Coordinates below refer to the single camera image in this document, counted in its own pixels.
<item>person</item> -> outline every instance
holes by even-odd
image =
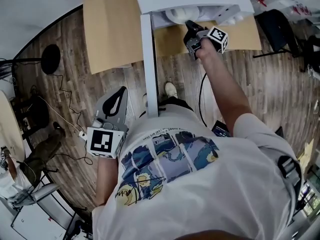
[[[41,180],[41,173],[47,162],[61,146],[65,131],[57,122],[53,123],[54,131],[40,142],[33,152],[23,161],[14,163],[7,147],[1,148],[2,171],[0,173],[0,197],[14,204],[23,191],[35,188]]]
[[[118,160],[98,160],[94,239],[273,240],[290,222],[277,160],[296,161],[292,148],[252,114],[208,39],[196,56],[233,137],[215,136],[167,83],[159,117],[136,120]]]

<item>wooden floor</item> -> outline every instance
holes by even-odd
[[[299,38],[305,39],[314,29],[305,22],[293,26]],[[270,52],[264,34],[260,31],[263,52]],[[144,111],[142,96],[146,93],[144,66],[134,63],[132,68],[114,68],[91,75],[86,50],[83,12],[79,10],[63,19],[36,39],[22,54],[21,58],[39,57],[49,44],[57,44],[61,49],[61,62],[57,75],[63,75],[62,88],[72,90],[71,107],[82,111],[79,124],[91,125],[95,104],[99,97],[114,87],[128,88],[126,121],[131,123]],[[229,51],[223,55],[227,68],[243,88],[249,98],[252,111],[274,131],[281,125],[286,140],[293,150],[299,153],[305,142],[320,135],[318,115],[313,107],[320,98],[320,81],[314,80],[303,69],[302,58],[292,58],[290,54],[278,54],[252,59],[260,51]],[[16,70],[17,84],[23,97],[30,96],[32,85],[36,85],[43,98],[65,119],[76,124],[77,114],[69,108],[69,93],[59,91],[61,78],[48,76],[41,71],[40,64],[21,65]],[[203,67],[199,61],[192,61],[188,54],[163,57],[158,60],[158,79],[160,99],[164,98],[164,84],[172,82],[178,96],[187,101],[199,115],[198,100]],[[204,81],[201,97],[201,110],[204,120],[211,128],[222,117],[210,88],[209,80]],[[66,130],[60,153],[80,158],[85,154],[85,143],[77,137],[76,130],[65,123],[53,110],[49,110],[51,121],[58,121]],[[52,125],[32,135],[36,145],[47,138]],[[94,208],[97,159],[91,157],[93,165],[83,159],[71,160],[56,156],[49,168],[58,168],[58,173],[50,173],[51,178],[61,186],[66,199],[78,208]]]

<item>right hand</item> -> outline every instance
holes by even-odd
[[[212,67],[217,60],[218,53],[209,38],[201,40],[201,48],[195,52],[195,55],[201,60],[204,69]]]

